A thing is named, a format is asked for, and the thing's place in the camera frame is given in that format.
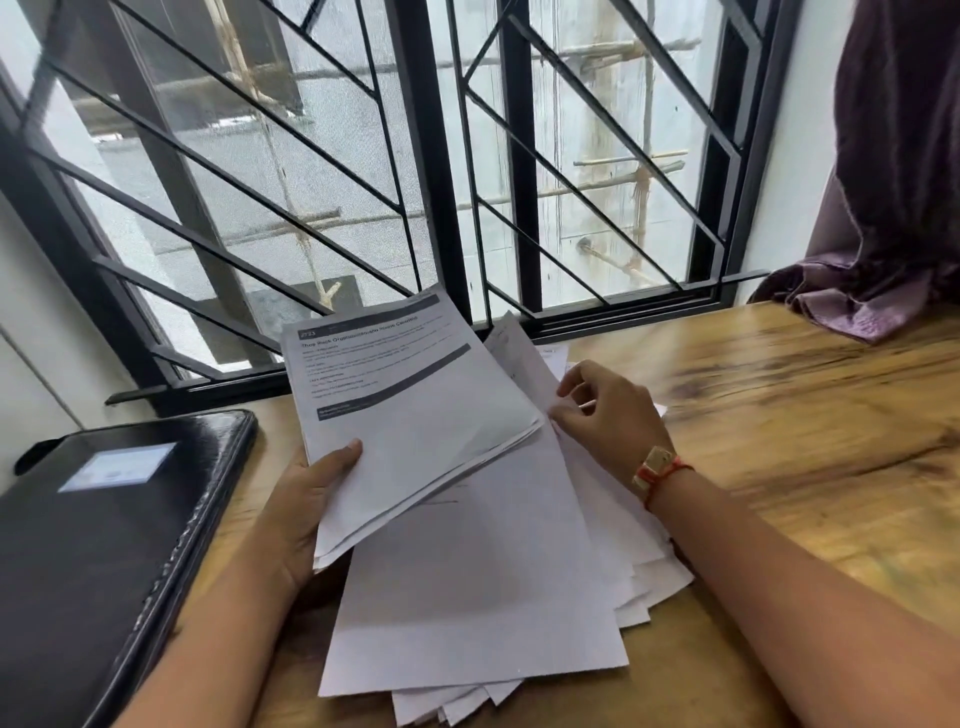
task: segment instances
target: diagonal bar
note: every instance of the diagonal bar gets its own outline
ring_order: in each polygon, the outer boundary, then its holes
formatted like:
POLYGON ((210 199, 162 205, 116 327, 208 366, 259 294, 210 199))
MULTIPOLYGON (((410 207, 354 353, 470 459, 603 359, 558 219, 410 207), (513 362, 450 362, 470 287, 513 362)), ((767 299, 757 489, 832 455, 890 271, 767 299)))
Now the diagonal bar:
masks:
POLYGON ((297 129, 292 127, 289 123, 287 123, 287 121, 283 117, 281 117, 277 113, 268 109, 262 102, 258 101, 257 99, 254 99, 249 93, 243 90, 240 86, 235 84, 230 79, 226 78, 221 73, 218 73, 213 67, 211 67, 209 64, 204 62, 195 53, 193 53, 188 48, 186 48, 185 46, 177 42, 175 39, 168 36, 163 31, 161 31, 156 25, 154 25, 154 23, 150 22, 147 18, 145 18, 139 12, 133 10, 125 3, 121 2, 121 0, 109 0, 109 2, 111 2, 113 5, 115 5, 117 8, 119 8, 123 12, 125 12, 131 18, 136 20, 140 25, 148 29, 151 33, 153 33, 155 36, 160 38, 164 43, 169 45, 171 48, 181 53, 185 58, 190 60, 190 62, 200 67, 205 73, 207 73, 211 78, 213 78, 219 84, 233 91, 233 93, 235 93, 241 99, 243 99, 248 104, 250 104, 254 109, 258 110, 260 113, 262 113, 272 122, 274 122, 281 129, 283 129, 289 135, 294 137, 300 144, 305 146, 307 149, 309 149, 318 157, 328 162, 331 166, 335 167, 345 177, 349 178, 354 183, 363 187, 364 190, 369 192, 377 200, 379 200, 381 203, 383 203, 384 205, 389 207, 391 210, 393 210, 396 214, 400 214, 401 208, 397 203, 395 203, 389 197, 384 195, 382 192, 380 192, 380 190, 378 190, 372 184, 370 184, 369 182, 364 180, 362 177, 357 175, 355 172, 350 170, 349 167, 347 167, 345 164, 339 161, 336 157, 331 155, 319 144, 314 142, 309 136, 306 136, 304 133, 299 132, 297 129))
POLYGON ((373 83, 373 93, 375 94, 376 108, 380 112, 380 129, 383 131, 383 141, 387 145, 387 159, 390 161, 390 171, 394 175, 394 189, 396 190, 396 201, 400 205, 400 219, 403 220, 403 231, 407 236, 407 248, 410 251, 410 262, 414 267, 414 280, 417 283, 417 290, 422 291, 423 285, 420 282, 420 266, 417 263, 417 253, 414 251, 414 237, 410 234, 410 221, 407 219, 406 205, 403 203, 403 192, 400 190, 400 175, 396 170, 396 157, 394 156, 394 143, 390 138, 390 128, 387 125, 387 110, 383 107, 383 95, 380 93, 380 82, 376 78, 376 68, 373 63, 373 49, 370 46, 370 35, 367 33, 367 20, 363 14, 363 5, 360 0, 356 0, 357 19, 360 21, 360 34, 363 36, 364 50, 367 53, 367 64, 370 66, 370 77, 373 83))
POLYGON ((259 331, 244 326, 226 316, 221 316, 219 313, 204 311, 193 299, 189 299, 179 291, 175 291, 173 288, 163 285, 163 283, 158 283, 152 278, 148 278, 142 273, 134 271, 133 268, 128 268, 117 260, 108 258, 105 255, 95 255, 93 257, 93 263, 105 271, 113 273, 119 279, 143 288, 145 291, 150 291, 155 296, 160 296, 164 301, 178 305, 180 308, 185 308, 195 316, 206 319, 211 324, 216 324, 220 328, 225 328, 230 333, 246 339, 257 346, 263 347, 268 352, 280 353, 280 345, 269 336, 264 336, 259 331))
POLYGON ((271 13, 273 13, 273 14, 276 16, 276 19, 279 20, 281 23, 283 23, 285 26, 287 26, 287 28, 289 28, 293 33, 295 33, 300 40, 302 40, 303 42, 305 42, 305 43, 306 43, 307 45, 309 45, 314 51, 316 51, 318 54, 320 54, 321 56, 323 56, 324 59, 325 59, 330 65, 332 65, 334 68, 336 68, 336 69, 337 69, 338 71, 340 71, 342 74, 344 74, 344 76, 346 76, 348 79, 350 79, 350 81, 351 81, 355 86, 357 86, 361 91, 363 91, 364 93, 366 93, 366 94, 367 94, 368 96, 370 96, 372 99, 375 99, 375 98, 376 98, 375 92, 374 92, 373 90, 371 90, 371 88, 370 88, 368 85, 364 84, 364 83, 357 77, 357 75, 353 73, 353 71, 351 71, 351 70, 350 70, 349 68, 347 68, 345 65, 343 65, 342 63, 340 63, 339 61, 337 61, 336 58, 334 58, 333 56, 331 56, 331 55, 329 54, 329 52, 327 52, 327 50, 326 50, 320 43, 318 43, 316 40, 313 39, 312 36, 309 36, 308 34, 304 33, 304 32, 300 29, 300 26, 297 25, 297 23, 295 23, 295 22, 294 22, 293 20, 291 20, 289 17, 287 17, 286 15, 284 15, 281 11, 279 11, 279 10, 276 8, 276 6, 271 2, 271 0, 256 0, 256 1, 257 1, 258 3, 260 3, 260 5, 262 5, 266 10, 270 11, 271 13))
MULTIPOLYGON (((464 133, 464 153, 467 158, 467 182, 470 198, 477 198, 476 170, 473 169, 473 144, 470 141, 470 122, 467 117, 467 96, 470 87, 464 81, 464 66, 460 59, 460 39, 457 36, 457 16, 453 9, 453 0, 446 0, 446 22, 450 29, 450 48, 453 54, 453 72, 457 84, 457 106, 460 111, 460 125, 464 133)), ((477 205, 471 205, 473 214, 473 234, 476 236, 477 261, 480 263, 480 294, 483 296, 484 313, 487 316, 487 326, 493 325, 490 315, 490 295, 487 293, 487 262, 483 249, 483 234, 480 231, 480 210, 477 205)))
POLYGON ((216 177, 219 177, 221 180, 229 184, 231 187, 234 187, 235 189, 240 190, 245 195, 250 197, 252 200, 255 200, 256 202, 260 203, 261 205, 269 209, 274 215, 282 218, 283 220, 288 222, 290 225, 297 228, 297 230, 303 231, 306 234, 310 235, 310 237, 323 243, 331 251, 333 251, 337 255, 341 255, 342 257, 346 258, 351 263, 353 263, 353 265, 357 266, 357 268, 364 271, 365 273, 369 273, 371 276, 379 280, 381 283, 384 283, 385 285, 390 286, 397 293, 402 294, 403 296, 413 296, 413 292, 407 289, 406 286, 403 286, 400 283, 397 283, 395 280, 393 280, 389 276, 386 276, 380 271, 376 270, 376 268, 373 268, 369 263, 364 261, 362 258, 357 257, 346 248, 342 247, 338 243, 335 243, 333 240, 328 238, 322 232, 314 230, 309 225, 304 224, 299 218, 290 214, 283 207, 277 205, 272 200, 264 197, 249 185, 237 180, 235 177, 233 177, 233 175, 230 174, 230 172, 227 172, 221 169, 218 165, 214 164, 203 155, 197 154, 196 152, 194 152, 192 149, 187 147, 185 144, 180 142, 175 137, 164 133, 163 131, 158 129, 156 126, 151 124, 149 121, 147 121, 143 117, 134 113, 130 109, 127 109, 126 107, 118 104, 106 94, 101 93, 97 89, 81 81, 72 73, 70 73, 70 71, 63 68, 63 66, 61 66, 58 62, 53 60, 49 60, 48 62, 50 63, 51 66, 53 66, 54 70, 56 70, 57 73, 59 73, 68 82, 75 85, 80 90, 85 91, 90 96, 93 96, 94 98, 99 100, 101 103, 103 103, 105 106, 108 106, 114 111, 116 111, 117 113, 119 113, 121 116, 127 119, 130 119, 130 121, 132 121, 133 124, 135 124, 136 126, 140 127, 141 129, 146 129, 148 132, 150 132, 151 134, 153 134, 154 136, 162 140, 165 144, 173 147, 182 155, 184 155, 185 157, 191 159, 192 161, 202 166, 202 168, 205 169, 207 172, 210 172, 216 177))
POLYGON ((583 280, 582 278, 580 278, 580 276, 578 276, 578 275, 575 274, 573 271, 571 271, 569 268, 567 268, 565 265, 563 265, 563 264, 562 264, 556 257, 554 257, 546 248, 543 248, 543 246, 541 246, 540 243, 538 243, 536 240, 534 240, 532 237, 530 237, 530 235, 528 235, 526 232, 522 231, 520 228, 518 228, 516 225, 514 225, 514 223, 513 223, 512 221, 510 221, 509 219, 507 219, 507 217, 506 217, 505 215, 503 215, 499 210, 497 210, 493 205, 491 205, 490 203, 488 203, 488 202, 487 202, 486 200, 484 200, 482 197, 477 197, 477 203, 479 203, 480 205, 482 205, 483 207, 485 207, 487 210, 489 210, 490 212, 492 212, 493 215, 496 217, 496 219, 499 220, 499 221, 500 221, 501 223, 503 223, 504 225, 506 225, 508 228, 510 228, 513 232, 515 232, 515 233, 519 236, 519 239, 520 239, 520 240, 522 240, 522 241, 523 241, 524 243, 526 243, 527 245, 532 245, 534 248, 536 248, 538 251, 540 251, 540 252, 543 254, 543 256, 546 257, 547 260, 551 261, 554 265, 556 265, 558 268, 560 268, 562 271, 564 271, 564 273, 566 273, 566 274, 567 274, 568 276, 570 276, 572 279, 574 279, 574 280, 576 280, 578 283, 580 283, 580 285, 582 285, 584 288, 586 288, 587 291, 589 291, 590 294, 591 294, 597 301, 599 301, 599 302, 602 303, 603 305, 610 305, 610 302, 607 301, 607 299, 605 299, 603 296, 601 296, 601 295, 600 295, 599 293, 597 293, 595 290, 593 290, 590 286, 588 286, 588 285, 587 285, 587 282, 586 282, 585 280, 583 280))
POLYGON ((223 376, 219 370, 214 369, 209 364, 197 361, 192 356, 187 356, 170 347, 161 344, 151 344, 147 349, 158 359, 163 359, 171 364, 176 364, 181 369, 193 372, 195 375, 205 376, 210 381, 220 381, 223 376))
POLYGON ((160 226, 164 230, 171 232, 178 237, 183 238, 186 242, 190 243, 191 245, 197 248, 203 248, 205 251, 207 251, 211 255, 214 255, 215 257, 220 258, 225 263, 232 265, 237 270, 242 271, 243 273, 246 273, 252 279, 259 280, 261 283, 264 283, 265 285, 270 286, 277 293, 282 293, 287 298, 293 301, 296 301, 301 306, 308 308, 314 313, 319 313, 321 316, 328 316, 333 313, 333 311, 327 308, 326 306, 320 303, 317 303, 315 301, 311 301, 308 297, 304 296, 296 288, 292 288, 286 283, 274 278, 269 273, 265 273, 264 271, 257 268, 255 265, 250 265, 250 263, 248 263, 246 260, 244 260, 241 257, 238 257, 237 255, 234 255, 233 253, 229 252, 225 248, 221 248, 219 246, 213 245, 209 240, 206 240, 204 237, 197 234, 196 232, 193 232, 191 229, 185 227, 184 225, 174 220, 171 220, 169 217, 167 217, 166 215, 160 212, 157 212, 152 207, 144 205, 136 198, 132 197, 131 195, 128 195, 126 192, 123 192, 122 190, 117 189, 111 184, 107 184, 106 182, 103 182, 100 178, 94 177, 86 170, 78 167, 76 164, 73 164, 72 162, 69 162, 63 158, 48 156, 35 149, 31 149, 30 152, 31 154, 34 154, 37 157, 43 159, 43 161, 45 161, 54 169, 62 172, 65 175, 68 175, 69 177, 72 177, 74 180, 77 180, 78 182, 82 182, 86 186, 96 190, 97 192, 104 195, 105 197, 109 197, 115 203, 118 203, 126 207, 127 209, 132 210, 133 212, 140 215, 141 217, 144 217, 147 220, 150 220, 150 222, 154 223, 157 226, 160 226))
POLYGON ((612 114, 607 111, 607 109, 597 101, 596 97, 589 92, 587 87, 583 82, 577 78, 576 74, 570 70, 570 67, 561 61, 560 57, 554 53, 553 49, 547 45, 546 41, 543 40, 537 33, 530 28, 525 26, 522 23, 517 23, 514 18, 513 20, 516 29, 523 35, 531 45, 533 45, 537 50, 540 51, 540 54, 543 55, 545 61, 552 65, 557 73, 570 85, 574 92, 581 98, 581 100, 587 104, 593 113, 595 113, 604 125, 620 140, 620 143, 625 146, 638 161, 640 161, 650 172, 651 177, 653 177, 657 182, 659 182, 663 188, 670 193, 670 196, 677 202, 677 204, 684 209, 684 211, 693 218, 696 222, 697 227, 704 231, 704 234, 710 238, 716 245, 723 247, 723 243, 720 241, 720 238, 717 237, 716 233, 713 232, 707 223, 705 223, 700 215, 697 213, 697 210, 694 209, 693 205, 684 197, 683 192, 677 189, 676 185, 672 183, 665 174, 663 170, 660 169, 657 164, 650 159, 649 155, 644 152, 640 145, 634 141, 634 138, 631 137, 627 131, 620 126, 619 122, 613 118, 612 114))
POLYGON ((320 17, 320 11, 324 9, 326 5, 326 0, 313 0, 310 3, 310 7, 306 9, 306 15, 303 16, 303 22, 300 24, 300 29, 304 33, 310 33, 313 30, 314 24, 317 22, 317 18, 320 17))
POLYGON ((623 230, 621 230, 620 227, 619 227, 618 225, 616 225, 616 223, 615 223, 613 220, 611 220, 603 210, 601 210, 598 206, 596 206, 596 205, 587 197, 587 195, 585 195, 583 192, 581 192, 580 189, 577 187, 576 184, 574 184, 573 182, 571 182, 570 180, 568 180, 568 179, 566 178, 566 176, 564 175, 564 173, 561 172, 559 169, 557 169, 557 168, 550 162, 549 159, 547 159, 546 157, 544 157, 544 156, 543 156, 540 152, 538 152, 536 149, 534 149, 534 148, 532 148, 532 147, 528 147, 527 145, 523 144, 523 142, 519 141, 519 140, 516 138, 516 134, 514 134, 513 131, 510 129, 510 125, 506 122, 506 120, 505 120, 503 117, 501 117, 496 111, 494 111, 493 109, 491 109, 491 108, 487 105, 487 102, 485 102, 485 101, 484 101, 482 98, 480 98, 476 93, 474 93, 474 91, 473 91, 471 88, 468 87, 468 88, 466 89, 466 92, 467 92, 467 96, 470 97, 470 100, 471 100, 474 104, 476 104, 478 107, 480 107, 480 109, 481 109, 483 112, 485 112, 485 113, 493 120, 493 122, 494 122, 498 127, 500 127, 504 132, 506 132, 506 133, 507 133, 507 136, 509 136, 509 137, 510 137, 511 139, 513 139, 514 141, 516 141, 517 144, 519 144, 519 145, 523 148, 523 151, 524 151, 524 152, 526 152, 528 155, 530 155, 531 157, 533 157, 534 159, 536 159, 540 164, 542 164, 550 174, 552 174, 554 177, 556 177, 558 180, 560 180, 560 183, 561 183, 564 187, 566 187, 568 190, 570 190, 570 193, 571 193, 574 197, 576 197, 578 200, 580 200, 580 202, 582 202, 585 206, 587 206, 587 208, 590 210, 590 212, 592 212, 592 213, 593 213, 594 215, 596 215, 601 221, 603 221, 604 225, 606 225, 608 228, 610 228, 611 231, 613 231, 613 233, 616 234, 617 237, 619 237, 619 238, 620 238, 621 240, 623 240, 627 245, 629 245, 631 248, 633 248, 644 260, 646 260, 648 263, 650 263, 650 265, 652 265, 652 266, 657 270, 658 273, 660 273, 665 279, 667 279, 667 281, 670 283, 670 285, 672 285, 672 286, 673 286, 674 288, 676 288, 677 290, 680 290, 680 284, 677 283, 677 282, 673 279, 673 277, 670 276, 670 274, 668 274, 666 271, 664 271, 664 270, 660 267, 660 265, 659 265, 652 257, 650 257, 642 248, 640 248, 640 247, 637 245, 637 243, 634 242, 634 240, 630 237, 630 235, 628 235, 626 232, 624 232, 623 230))
POLYGON ((487 281, 487 288, 489 288, 490 292, 493 293, 497 298, 502 299, 503 301, 506 301, 511 306, 513 306, 517 311, 522 313, 524 316, 529 316, 532 319, 537 318, 536 313, 531 311, 529 308, 523 305, 523 303, 521 303, 520 301, 514 301, 514 299, 511 296, 501 291, 499 288, 497 288, 495 285, 493 285, 489 281, 487 281))
POLYGON ((490 31, 490 34, 487 36, 487 39, 483 41, 483 45, 480 46, 480 50, 477 51, 477 55, 473 57, 473 61, 470 63, 470 68, 467 69, 467 73, 464 74, 464 83, 470 83, 470 76, 473 75, 473 72, 480 65, 484 56, 487 55, 487 51, 490 50, 491 45, 496 40, 496 34, 500 32, 500 28, 503 27, 504 22, 507 20, 507 13, 513 8, 516 0, 508 0, 507 4, 503 6, 503 12, 496 19, 496 22, 493 23, 493 29, 490 31))
POLYGON ((747 48, 751 51, 758 48, 763 39, 760 37, 760 31, 756 28, 754 21, 740 5, 740 0, 720 0, 720 4, 727 12, 727 17, 736 31, 740 33, 743 42, 747 44, 747 48))
POLYGON ((693 107, 697 116, 701 118, 710 133, 713 134, 713 137, 719 142, 720 146, 723 147, 724 151, 731 157, 740 157, 743 154, 740 148, 734 144, 733 140, 724 132, 720 126, 720 122, 717 121, 707 102, 704 101, 704 97, 694 88, 693 84, 686 77, 686 74, 680 69, 677 62, 673 60, 670 52, 663 47, 660 39, 654 34, 650 26, 647 25, 647 21, 640 15, 633 2, 631 2, 631 0, 610 0, 610 4, 613 5, 623 19, 627 21, 627 25, 630 26, 636 37, 643 43, 647 49, 647 53, 653 57, 653 60, 657 62, 657 65, 667 75, 667 78, 669 78, 670 81, 673 82, 673 85, 677 87, 677 90, 682 93, 686 101, 693 107))

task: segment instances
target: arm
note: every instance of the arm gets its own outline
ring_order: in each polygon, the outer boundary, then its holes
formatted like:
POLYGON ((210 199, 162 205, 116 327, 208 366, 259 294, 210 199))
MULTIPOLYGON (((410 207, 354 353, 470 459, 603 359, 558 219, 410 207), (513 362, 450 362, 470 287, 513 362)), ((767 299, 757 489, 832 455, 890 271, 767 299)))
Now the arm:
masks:
MULTIPOLYGON (((629 487, 656 445, 674 451, 647 391, 593 362, 552 416, 629 487)), ((702 475, 677 471, 648 503, 804 725, 960 724, 960 641, 780 534, 702 475)))
POLYGON ((310 578, 317 524, 361 446, 307 467, 299 453, 220 577, 114 728, 241 728, 294 597, 310 578))

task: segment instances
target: purple curtain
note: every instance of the purple curtain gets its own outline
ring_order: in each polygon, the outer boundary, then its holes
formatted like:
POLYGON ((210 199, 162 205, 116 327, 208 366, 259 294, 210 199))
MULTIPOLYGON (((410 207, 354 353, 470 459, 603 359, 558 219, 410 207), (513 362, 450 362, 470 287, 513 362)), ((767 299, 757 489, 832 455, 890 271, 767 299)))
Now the purple curtain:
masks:
POLYGON ((807 258, 751 302, 875 342, 928 303, 960 302, 960 0, 860 0, 834 117, 807 258))

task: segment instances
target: binder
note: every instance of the binder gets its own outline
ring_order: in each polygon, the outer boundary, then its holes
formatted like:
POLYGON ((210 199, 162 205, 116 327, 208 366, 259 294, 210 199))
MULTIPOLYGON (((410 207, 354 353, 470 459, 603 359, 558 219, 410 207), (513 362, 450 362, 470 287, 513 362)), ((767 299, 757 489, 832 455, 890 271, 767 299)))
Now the binder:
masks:
POLYGON ((162 654, 255 435, 243 410, 77 432, 0 497, 0 725, 116 719, 162 654))

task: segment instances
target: white wall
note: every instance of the white wall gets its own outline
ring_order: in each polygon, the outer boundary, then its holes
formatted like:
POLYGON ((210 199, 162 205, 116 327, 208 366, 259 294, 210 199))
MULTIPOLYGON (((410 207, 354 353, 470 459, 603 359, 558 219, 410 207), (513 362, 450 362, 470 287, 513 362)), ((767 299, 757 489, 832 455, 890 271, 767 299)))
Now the white wall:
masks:
POLYGON ((0 491, 37 440, 151 419, 142 402, 104 406, 133 389, 127 371, 0 195, 0 491))
MULTIPOLYGON (((804 257, 835 160, 833 81, 854 0, 806 0, 743 270, 804 257)), ((740 285, 745 303, 758 281, 740 285)))

